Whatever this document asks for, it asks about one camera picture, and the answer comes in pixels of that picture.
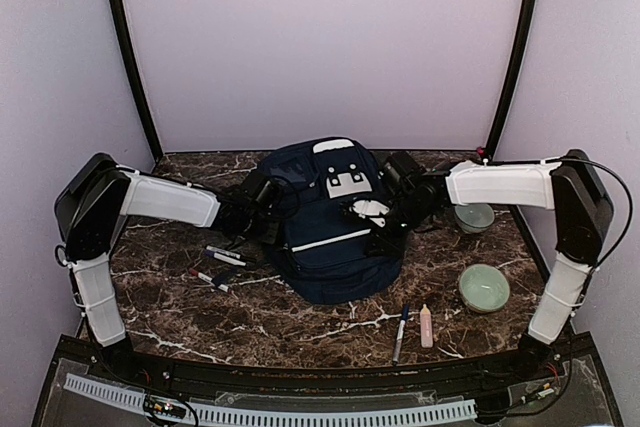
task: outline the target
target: perforated metal strip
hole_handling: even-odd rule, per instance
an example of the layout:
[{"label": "perforated metal strip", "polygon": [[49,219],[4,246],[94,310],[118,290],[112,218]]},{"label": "perforated metal strip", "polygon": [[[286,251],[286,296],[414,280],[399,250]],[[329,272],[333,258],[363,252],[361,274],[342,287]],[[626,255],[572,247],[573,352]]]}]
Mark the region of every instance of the perforated metal strip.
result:
[{"label": "perforated metal strip", "polygon": [[[122,410],[144,415],[144,393],[68,374],[66,390]],[[370,412],[269,412],[233,409],[189,402],[198,413],[200,425],[228,427],[419,427],[475,419],[475,402],[465,400],[440,405]],[[191,413],[182,420],[193,424]]]}]

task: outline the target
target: white wall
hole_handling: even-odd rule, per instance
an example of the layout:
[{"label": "white wall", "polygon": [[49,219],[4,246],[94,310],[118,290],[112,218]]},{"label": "white wall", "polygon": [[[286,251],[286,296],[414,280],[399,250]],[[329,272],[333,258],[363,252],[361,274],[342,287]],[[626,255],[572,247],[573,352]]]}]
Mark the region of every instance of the white wall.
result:
[{"label": "white wall", "polygon": [[107,0],[0,0],[0,425],[30,425],[79,316],[53,202],[96,151],[152,165]]},{"label": "white wall", "polygon": [[[639,0],[539,0],[500,158],[536,158],[585,150],[618,171],[640,200]],[[618,235],[625,198],[606,180]],[[553,217],[527,211],[547,259]],[[598,345],[626,425],[640,416],[640,223],[594,278],[575,325]]]},{"label": "white wall", "polygon": [[475,149],[521,0],[126,0],[167,151]]}]

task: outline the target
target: marble tabletop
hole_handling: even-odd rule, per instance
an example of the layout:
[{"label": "marble tabletop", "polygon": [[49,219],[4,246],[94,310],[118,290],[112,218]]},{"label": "marble tabletop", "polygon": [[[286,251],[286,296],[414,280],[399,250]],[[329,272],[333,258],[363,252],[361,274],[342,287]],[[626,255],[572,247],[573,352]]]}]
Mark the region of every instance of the marble tabletop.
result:
[{"label": "marble tabletop", "polygon": [[[239,183],[263,152],[167,154],[155,173],[214,188]],[[469,158],[468,152],[414,152],[425,166]],[[133,217],[112,258],[120,313],[140,352],[231,365],[283,368],[381,367],[391,364],[400,312],[411,306],[401,364],[481,356],[514,349],[535,310],[543,280],[506,207],[479,235],[463,234],[452,212],[434,230],[412,234],[402,273],[370,298],[339,305],[312,305],[294,293],[273,268],[241,269],[230,292],[191,276],[211,276],[229,265],[206,257],[205,246],[224,247],[220,233],[158,219]],[[236,249],[261,257],[246,242]],[[499,312],[479,315],[463,304],[457,288],[465,267],[498,267],[511,286]],[[420,346],[418,311],[433,315],[435,344]]]}]

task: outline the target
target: glue bottle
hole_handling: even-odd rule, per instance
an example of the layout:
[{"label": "glue bottle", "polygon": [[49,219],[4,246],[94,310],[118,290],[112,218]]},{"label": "glue bottle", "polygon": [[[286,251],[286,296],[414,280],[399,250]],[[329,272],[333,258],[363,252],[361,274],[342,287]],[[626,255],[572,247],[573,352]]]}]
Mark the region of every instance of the glue bottle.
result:
[{"label": "glue bottle", "polygon": [[422,306],[420,311],[420,343],[422,347],[433,347],[433,330],[431,329],[431,312],[427,309],[427,304]]}]

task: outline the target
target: blue marker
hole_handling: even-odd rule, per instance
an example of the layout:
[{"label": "blue marker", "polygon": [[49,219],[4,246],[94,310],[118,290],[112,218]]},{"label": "blue marker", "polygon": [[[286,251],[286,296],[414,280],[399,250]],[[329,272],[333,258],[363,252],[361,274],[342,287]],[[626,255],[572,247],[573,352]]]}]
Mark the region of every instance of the blue marker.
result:
[{"label": "blue marker", "polygon": [[404,337],[404,324],[407,323],[409,318],[409,304],[404,304],[402,309],[402,317],[400,317],[400,325],[398,326],[398,335],[396,336],[396,346],[393,349],[393,357],[391,363],[395,366],[398,365],[400,359],[400,349],[402,348],[402,337]]}]

